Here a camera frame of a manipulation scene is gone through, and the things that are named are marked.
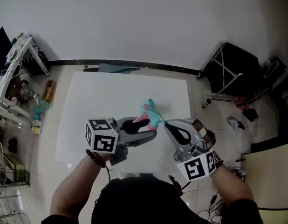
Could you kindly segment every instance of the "white wall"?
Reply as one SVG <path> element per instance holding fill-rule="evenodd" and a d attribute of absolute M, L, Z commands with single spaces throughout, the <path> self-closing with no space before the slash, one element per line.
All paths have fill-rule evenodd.
<path fill-rule="evenodd" d="M 118 59 L 199 69 L 219 41 L 288 65 L 288 0 L 0 0 L 0 27 L 50 60 Z"/>

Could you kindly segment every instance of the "person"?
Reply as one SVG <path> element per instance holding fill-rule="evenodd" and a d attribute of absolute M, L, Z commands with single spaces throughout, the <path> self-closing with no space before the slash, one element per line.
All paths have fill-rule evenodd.
<path fill-rule="evenodd" d="M 105 154 L 101 156 L 105 161 L 108 160 Z M 42 223 L 78 223 L 79 214 L 100 171 L 101 167 L 86 155 L 56 189 L 50 216 Z M 222 224 L 263 223 L 258 207 L 253 201 L 251 189 L 246 183 L 223 164 L 211 174 L 211 178 L 227 205 L 223 212 Z M 209 223 L 187 207 L 172 184 L 154 176 L 130 177 L 109 182 L 94 203 L 91 220 L 92 223 Z"/>

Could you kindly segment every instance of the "black baseboard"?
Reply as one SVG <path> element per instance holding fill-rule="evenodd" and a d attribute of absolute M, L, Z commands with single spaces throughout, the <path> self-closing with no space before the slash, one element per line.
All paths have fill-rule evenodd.
<path fill-rule="evenodd" d="M 186 74 L 197 75 L 199 70 L 189 69 L 179 66 L 148 63 L 148 62 L 133 62 L 133 61 L 120 61 L 120 60 L 59 60 L 59 61 L 49 61 L 48 66 L 54 65 L 99 65 L 100 63 L 110 64 L 110 65 L 129 65 L 131 67 L 139 68 L 150 68 L 158 70 L 168 70 Z"/>

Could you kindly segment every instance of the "pink toy part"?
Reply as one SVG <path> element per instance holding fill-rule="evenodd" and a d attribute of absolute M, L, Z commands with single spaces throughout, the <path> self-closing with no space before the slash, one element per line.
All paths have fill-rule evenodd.
<path fill-rule="evenodd" d="M 158 127 L 154 127 L 150 123 L 148 124 L 147 128 L 151 131 L 156 131 L 158 129 Z"/>
<path fill-rule="evenodd" d="M 140 117 L 136 118 L 136 119 L 133 121 L 133 123 L 137 123 L 137 122 L 139 122 L 139 121 L 141 121 L 141 120 L 143 120 L 143 119 L 148 119 L 148 118 L 149 118 L 148 115 L 147 115 L 146 113 L 143 113 Z"/>
<path fill-rule="evenodd" d="M 149 108 L 149 105 L 148 105 L 148 104 L 144 104 L 144 105 L 143 105 L 143 109 L 148 110 L 148 108 Z"/>

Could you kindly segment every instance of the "metal chair frame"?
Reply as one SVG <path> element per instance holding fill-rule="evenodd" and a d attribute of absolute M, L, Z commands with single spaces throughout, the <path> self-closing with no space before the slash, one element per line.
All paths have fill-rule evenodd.
<path fill-rule="evenodd" d="M 203 73 L 205 72 L 205 68 L 206 66 L 210 63 L 210 62 L 216 62 L 218 65 L 220 65 L 223 68 L 223 87 L 222 89 L 213 94 L 213 92 L 211 91 L 211 98 L 208 98 L 205 102 L 205 104 L 202 106 L 202 108 L 206 108 L 209 104 L 211 104 L 212 100 L 218 100 L 218 101 L 225 101 L 225 102 L 233 102 L 233 103 L 241 103 L 242 106 L 245 106 L 246 104 L 250 103 L 251 101 L 253 101 L 254 99 L 256 99 L 258 96 L 260 96 L 261 94 L 263 94 L 265 91 L 267 91 L 270 87 L 267 87 L 265 90 L 261 91 L 259 94 L 257 94 L 255 97 L 253 97 L 252 99 L 250 99 L 247 102 L 240 102 L 240 101 L 236 101 L 236 100 L 230 100 L 230 99 L 222 99 L 222 98 L 218 98 L 218 96 L 228 87 L 230 86 L 235 80 L 238 79 L 238 77 L 242 76 L 243 73 L 239 73 L 239 74 L 234 74 L 232 71 L 230 71 L 227 67 L 224 66 L 224 55 L 223 55 L 223 48 L 224 46 L 227 44 L 227 42 L 220 42 L 216 48 L 214 49 L 213 53 L 210 55 L 210 57 L 207 59 L 207 61 L 204 63 L 204 65 L 202 66 L 197 79 L 201 79 L 203 77 Z M 220 63 L 219 61 L 216 60 L 216 58 L 218 57 L 218 55 L 221 53 L 221 57 L 222 57 L 222 63 Z M 233 79 L 227 83 L 225 85 L 225 71 L 229 72 L 232 76 Z"/>

